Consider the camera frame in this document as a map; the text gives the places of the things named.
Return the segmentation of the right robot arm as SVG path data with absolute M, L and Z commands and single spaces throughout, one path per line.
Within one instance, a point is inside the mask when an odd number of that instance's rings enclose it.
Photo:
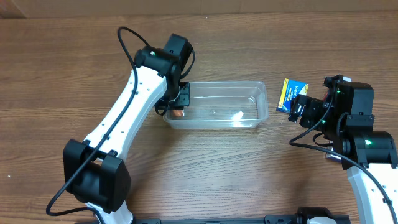
M 373 129 L 372 86 L 342 75 L 325 77 L 323 85 L 322 100 L 291 100 L 288 119 L 306 130 L 289 144 L 340 158 L 361 223 L 397 223 L 397 149 L 388 132 Z

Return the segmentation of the orange bottle white cap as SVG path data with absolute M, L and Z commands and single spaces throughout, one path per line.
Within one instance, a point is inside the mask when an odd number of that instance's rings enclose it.
M 172 110 L 172 115 L 174 119 L 183 119 L 185 112 L 184 110 Z

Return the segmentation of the red medicine box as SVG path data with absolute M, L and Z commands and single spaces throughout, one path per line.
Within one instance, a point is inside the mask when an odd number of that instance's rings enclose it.
M 325 101 L 328 97 L 328 90 L 325 92 L 324 96 L 323 96 L 323 101 Z

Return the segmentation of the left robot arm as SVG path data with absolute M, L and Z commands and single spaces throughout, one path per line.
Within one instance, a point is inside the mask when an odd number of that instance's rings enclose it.
M 146 45 L 132 59 L 128 83 L 102 122 L 82 141 L 63 150 L 65 190 L 94 213 L 98 223 L 132 223 L 126 198 L 131 177 L 125 159 L 150 110 L 164 115 L 190 104 L 183 78 L 194 50 L 187 38 L 172 34 L 164 48 Z

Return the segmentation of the white blue medicine box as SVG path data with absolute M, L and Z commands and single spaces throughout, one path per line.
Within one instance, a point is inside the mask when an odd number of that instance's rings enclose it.
M 329 159 L 331 161 L 335 161 L 335 162 L 341 163 L 341 157 L 336 156 L 334 154 L 326 153 L 325 154 L 325 158 Z

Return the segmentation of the clear plastic container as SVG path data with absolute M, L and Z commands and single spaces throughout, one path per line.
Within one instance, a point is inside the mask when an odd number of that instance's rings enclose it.
M 255 128 L 269 117 L 262 81 L 191 82 L 190 104 L 183 119 L 172 110 L 164 121 L 174 129 Z

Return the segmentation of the blue yellow VapoDrops box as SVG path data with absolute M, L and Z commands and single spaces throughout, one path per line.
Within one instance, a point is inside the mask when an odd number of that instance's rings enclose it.
M 308 87 L 307 83 L 285 78 L 276 110 L 290 113 L 290 104 L 293 99 L 298 95 L 306 95 Z

